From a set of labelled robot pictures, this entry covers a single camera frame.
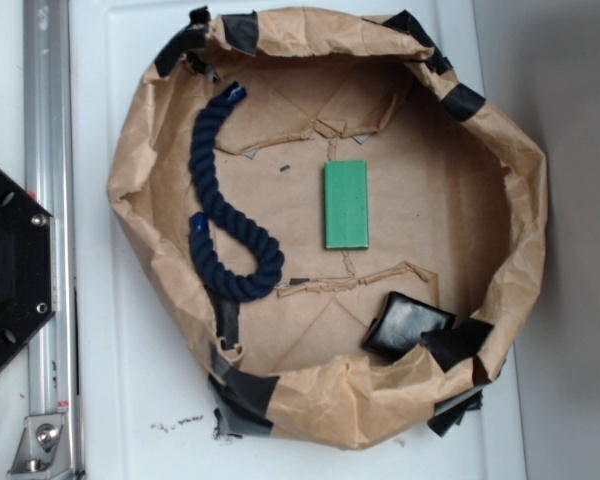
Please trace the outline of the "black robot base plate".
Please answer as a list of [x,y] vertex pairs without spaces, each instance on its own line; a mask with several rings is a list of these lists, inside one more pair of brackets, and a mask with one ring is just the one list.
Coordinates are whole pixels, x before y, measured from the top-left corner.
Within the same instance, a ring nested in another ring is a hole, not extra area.
[[0,373],[55,312],[53,216],[0,169]]

